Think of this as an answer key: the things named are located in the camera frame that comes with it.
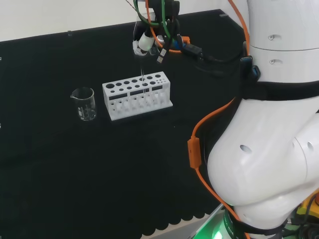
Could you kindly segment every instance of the white test tube rack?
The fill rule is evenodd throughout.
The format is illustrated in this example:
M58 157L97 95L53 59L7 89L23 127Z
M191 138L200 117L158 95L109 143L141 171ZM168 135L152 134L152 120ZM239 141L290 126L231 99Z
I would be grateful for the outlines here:
M164 72L102 84L104 101L111 120L173 106L170 82Z

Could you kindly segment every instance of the green light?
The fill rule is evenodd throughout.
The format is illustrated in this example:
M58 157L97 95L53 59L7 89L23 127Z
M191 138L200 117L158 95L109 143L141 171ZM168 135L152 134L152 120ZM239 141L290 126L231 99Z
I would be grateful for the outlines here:
M220 231L218 231L212 239L223 239L223 236L221 235Z

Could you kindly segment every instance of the glass beaker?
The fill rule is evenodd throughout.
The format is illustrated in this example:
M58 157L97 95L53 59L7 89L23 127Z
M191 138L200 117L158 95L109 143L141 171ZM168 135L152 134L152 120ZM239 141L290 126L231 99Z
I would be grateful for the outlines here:
M91 88L82 87L72 92L76 111L81 120L93 120L96 116L94 91Z

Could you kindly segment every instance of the black table surface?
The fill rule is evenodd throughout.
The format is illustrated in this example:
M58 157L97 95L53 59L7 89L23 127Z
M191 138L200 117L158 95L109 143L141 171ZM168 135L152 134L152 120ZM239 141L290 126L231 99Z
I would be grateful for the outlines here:
M180 16L181 33L216 58L244 35L220 10ZM224 78L169 54L173 108L111 122L102 84L138 76L135 23L0 43L0 236L3 239L139 239L219 204L189 167L196 123L229 102L239 69ZM70 100L95 91L97 118L81 121ZM205 165L201 167L207 178Z

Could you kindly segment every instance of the white cylinder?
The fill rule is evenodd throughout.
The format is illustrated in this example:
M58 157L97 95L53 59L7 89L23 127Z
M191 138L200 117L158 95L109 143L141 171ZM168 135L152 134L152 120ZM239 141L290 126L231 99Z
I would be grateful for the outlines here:
M280 51L319 48L318 0L247 0L251 46Z
M319 81L319 49L272 51L250 47L250 54L254 58L254 64L261 71L259 81L282 83Z
M149 51L154 44L155 39L153 37L145 36L143 33L142 37L139 40L139 48L143 51Z

